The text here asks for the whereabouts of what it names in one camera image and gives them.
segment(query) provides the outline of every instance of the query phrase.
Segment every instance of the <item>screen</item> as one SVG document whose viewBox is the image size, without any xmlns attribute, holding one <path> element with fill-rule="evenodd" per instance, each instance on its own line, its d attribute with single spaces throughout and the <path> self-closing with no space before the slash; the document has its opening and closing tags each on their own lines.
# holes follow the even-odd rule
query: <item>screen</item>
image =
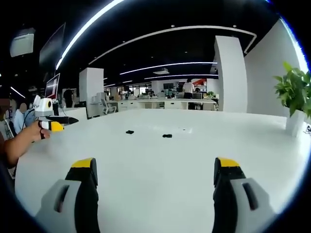
<svg viewBox="0 0 311 233">
<path fill-rule="evenodd" d="M 47 86 L 45 88 L 45 98 L 50 98 L 52 100 L 57 99 L 59 76 L 60 74 L 57 74 L 54 78 L 47 82 Z"/>
<path fill-rule="evenodd" d="M 165 83 L 165 84 L 163 84 L 163 88 L 164 88 L 164 90 L 166 90 L 166 89 L 173 89 L 174 88 L 174 84 L 173 83 Z"/>
<path fill-rule="evenodd" d="M 54 32 L 40 51 L 39 67 L 44 82 L 50 80 L 54 76 L 56 64 L 63 50 L 64 31 L 65 24 Z"/>
</svg>

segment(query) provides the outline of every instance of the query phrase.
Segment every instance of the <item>small black block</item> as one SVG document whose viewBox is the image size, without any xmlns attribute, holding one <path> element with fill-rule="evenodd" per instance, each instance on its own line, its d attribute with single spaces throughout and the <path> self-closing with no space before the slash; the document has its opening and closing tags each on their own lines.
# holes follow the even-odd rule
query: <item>small black block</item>
<svg viewBox="0 0 311 233">
<path fill-rule="evenodd" d="M 162 137 L 171 138 L 171 137 L 173 137 L 173 135 L 171 135 L 171 134 L 164 134 Z"/>
</svg>

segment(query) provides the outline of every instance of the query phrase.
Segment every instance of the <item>ceiling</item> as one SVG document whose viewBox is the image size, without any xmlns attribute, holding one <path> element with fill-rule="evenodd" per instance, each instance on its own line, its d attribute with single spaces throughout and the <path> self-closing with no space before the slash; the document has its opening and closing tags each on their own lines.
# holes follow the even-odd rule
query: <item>ceiling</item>
<svg viewBox="0 0 311 233">
<path fill-rule="evenodd" d="M 51 3 L 21 3 L 15 6 L 15 21 L 6 29 L 1 47 L 0 84 L 14 85 L 27 92 L 31 85 L 44 86 L 38 72 L 39 51 L 55 30 L 66 23 L 64 48 L 79 29 L 111 0 L 66 0 Z M 266 35 L 278 15 L 264 0 L 124 0 L 95 21 L 71 48 L 59 68 L 61 85 L 77 87 L 79 72 L 86 67 L 104 68 L 105 84 L 143 82 L 154 71 L 134 69 L 183 62 L 213 62 L 215 35 L 238 37 L 246 49 L 251 35 L 221 29 L 186 29 L 149 36 L 121 46 L 89 65 L 104 52 L 137 37 L 165 29 L 212 25 L 249 31 L 257 39 L 249 51 Z M 34 53 L 10 58 L 13 34 L 33 27 Z M 167 67 L 170 75 L 209 74 L 211 65 Z"/>
</svg>

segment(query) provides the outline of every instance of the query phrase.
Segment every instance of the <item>white pot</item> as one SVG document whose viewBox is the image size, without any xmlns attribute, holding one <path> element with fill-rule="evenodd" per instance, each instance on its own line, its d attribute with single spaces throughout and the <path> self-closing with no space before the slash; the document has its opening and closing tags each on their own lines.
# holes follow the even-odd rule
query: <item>white pot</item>
<svg viewBox="0 0 311 233">
<path fill-rule="evenodd" d="M 296 110 L 292 117 L 287 117 L 286 120 L 286 133 L 290 136 L 297 137 L 303 131 L 303 124 L 306 114 L 302 111 Z"/>
</svg>

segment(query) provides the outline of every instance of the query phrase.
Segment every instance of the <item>potted plant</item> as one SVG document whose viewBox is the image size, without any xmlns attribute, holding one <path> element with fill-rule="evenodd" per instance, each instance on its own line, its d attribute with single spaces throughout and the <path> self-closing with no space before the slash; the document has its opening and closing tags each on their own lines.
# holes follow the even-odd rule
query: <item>potted plant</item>
<svg viewBox="0 0 311 233">
<path fill-rule="evenodd" d="M 307 117 L 311 116 L 311 85 L 310 73 L 306 74 L 298 68 L 292 68 L 288 63 L 283 63 L 287 72 L 283 77 L 274 76 L 278 80 L 275 85 L 278 99 L 287 108 L 290 116 L 286 121 L 286 132 L 297 136 Z"/>
<path fill-rule="evenodd" d="M 216 97 L 216 95 L 215 95 L 214 92 L 212 92 L 212 91 L 209 91 L 209 92 L 207 93 L 207 96 L 210 97 L 210 98 Z"/>
</svg>

